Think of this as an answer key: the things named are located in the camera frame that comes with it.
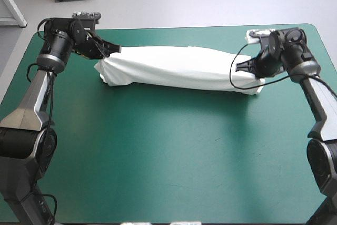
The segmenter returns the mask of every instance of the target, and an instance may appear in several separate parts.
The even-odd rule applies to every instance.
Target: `black cable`
[[[53,217],[54,217],[54,221],[56,220],[56,212],[57,212],[57,199],[55,196],[53,196],[52,194],[41,194],[41,196],[43,197],[49,197],[49,198],[52,198],[54,200],[54,214],[53,214]]]
[[[308,74],[300,74],[300,73],[299,73],[299,74],[290,74],[290,75],[284,76],[284,77],[282,77],[282,78],[280,78],[280,79],[277,79],[277,80],[275,80],[275,81],[271,81],[271,82],[268,82],[268,83],[265,83],[265,84],[260,84],[260,85],[255,85],[255,86],[245,87],[245,88],[236,86],[236,85],[233,83],[233,81],[232,81],[232,67],[233,67],[233,63],[234,63],[235,59],[237,58],[237,56],[241,53],[241,51],[242,51],[245,47],[247,47],[248,45],[249,45],[249,44],[244,45],[244,46],[238,51],[238,53],[237,53],[236,56],[234,57],[234,59],[233,59],[233,61],[232,61],[232,64],[231,64],[231,68],[230,68],[230,83],[231,83],[231,85],[232,85],[234,88],[239,89],[239,90],[249,90],[249,89],[253,89],[253,88],[258,88],[258,87],[262,87],[262,86],[274,84],[274,83],[280,82],[280,81],[285,80],[285,79],[287,79],[287,78],[289,78],[289,77],[292,77],[292,76],[303,76],[303,79],[300,81],[300,83],[301,83],[304,79],[306,79],[306,78],[314,79],[314,80],[320,82],[321,84],[323,84],[323,85],[324,85],[324,86],[325,86],[325,87],[332,93],[332,95],[337,99],[337,94],[332,90],[332,88],[331,88],[327,83],[325,83],[323,80],[321,80],[319,77],[317,77],[316,75],[308,75]]]
[[[47,22],[47,21],[51,21],[51,19],[50,18],[45,18],[45,19],[41,20],[41,22],[38,24],[38,26],[37,26],[37,36],[39,38],[41,38],[42,40],[44,40],[48,44],[48,51],[50,51],[50,49],[51,49],[50,42],[44,37],[44,35],[42,37],[41,34],[40,34],[40,32],[39,32],[39,29],[42,26],[42,24],[45,23],[45,22]]]
[[[52,79],[52,76],[50,74],[50,72],[52,72],[55,76],[56,74],[54,73],[53,70],[50,70],[50,69],[47,69],[45,68],[44,66],[40,65],[40,64],[37,64],[37,63],[32,63],[28,66],[27,68],[27,73],[26,73],[26,78],[29,82],[31,82],[31,79],[29,78],[29,73],[31,71],[31,68],[33,66],[38,66],[39,67],[39,70],[43,70],[43,71],[46,71],[47,73],[47,76],[48,76],[48,88],[49,88],[49,97],[50,97],[50,104],[49,104],[49,117],[48,117],[48,124],[47,124],[47,127],[46,127],[46,131],[45,131],[45,134],[44,134],[44,137],[43,137],[43,142],[45,142],[46,138],[48,137],[49,135],[49,131],[51,129],[51,123],[52,123],[52,115],[53,115],[53,104],[54,104],[54,82],[53,82],[53,79]],[[55,145],[54,145],[54,150],[53,152],[49,155],[53,155],[55,150],[56,150],[56,146],[57,146],[57,139],[55,139]],[[28,197],[31,193],[34,193],[34,190],[35,190],[35,187],[36,187],[36,183],[37,181],[35,181],[33,187],[32,187],[32,190],[31,192],[26,196]],[[55,217],[56,217],[56,212],[57,212],[57,199],[55,196],[53,196],[52,194],[39,194],[39,193],[34,193],[35,195],[40,195],[40,196],[43,196],[43,197],[50,197],[54,200],[54,204],[55,204],[55,207],[54,207],[54,214],[53,214],[53,219],[55,221]]]

